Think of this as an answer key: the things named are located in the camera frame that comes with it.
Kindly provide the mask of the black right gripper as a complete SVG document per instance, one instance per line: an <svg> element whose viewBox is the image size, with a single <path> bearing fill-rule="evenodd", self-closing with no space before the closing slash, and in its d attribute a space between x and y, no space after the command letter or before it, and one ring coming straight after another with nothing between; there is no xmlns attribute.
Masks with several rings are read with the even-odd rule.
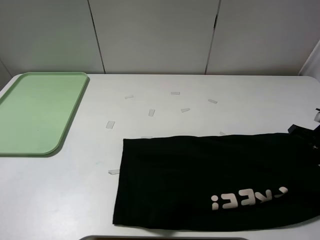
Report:
<svg viewBox="0 0 320 240"><path fill-rule="evenodd" d="M298 125L291 125L287 130L290 135L300 136L300 137L307 137L309 138L309 144L314 149L320 149L320 125L316 127L314 130L304 128Z"/></svg>

